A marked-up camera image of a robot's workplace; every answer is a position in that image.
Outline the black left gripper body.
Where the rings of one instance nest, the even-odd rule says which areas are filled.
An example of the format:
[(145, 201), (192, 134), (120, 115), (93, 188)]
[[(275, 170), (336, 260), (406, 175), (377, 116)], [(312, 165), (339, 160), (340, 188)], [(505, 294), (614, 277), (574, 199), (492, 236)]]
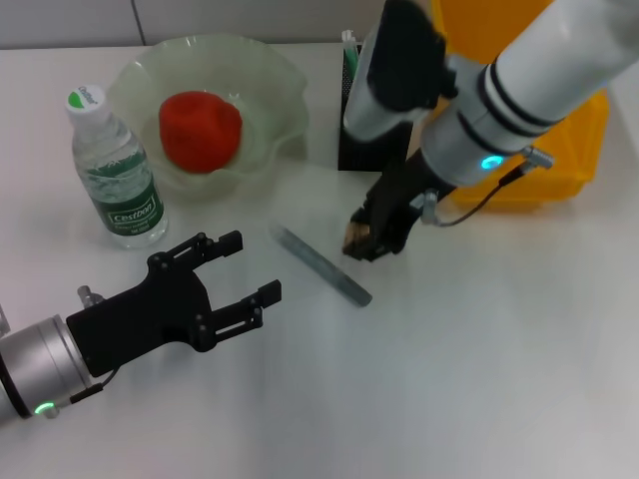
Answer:
[(69, 316), (67, 326), (90, 374), (101, 376), (171, 342), (198, 352), (214, 348), (211, 305), (195, 269), (215, 258), (195, 250), (152, 256), (140, 284)]

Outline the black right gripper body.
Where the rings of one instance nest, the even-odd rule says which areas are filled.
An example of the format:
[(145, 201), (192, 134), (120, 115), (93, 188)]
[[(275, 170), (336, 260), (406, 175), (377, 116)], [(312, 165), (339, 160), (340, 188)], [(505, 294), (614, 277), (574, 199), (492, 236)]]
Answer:
[(443, 180), (416, 151), (401, 166), (387, 170), (366, 195), (370, 235), (376, 242), (387, 242), (399, 211), (429, 189), (441, 190)]

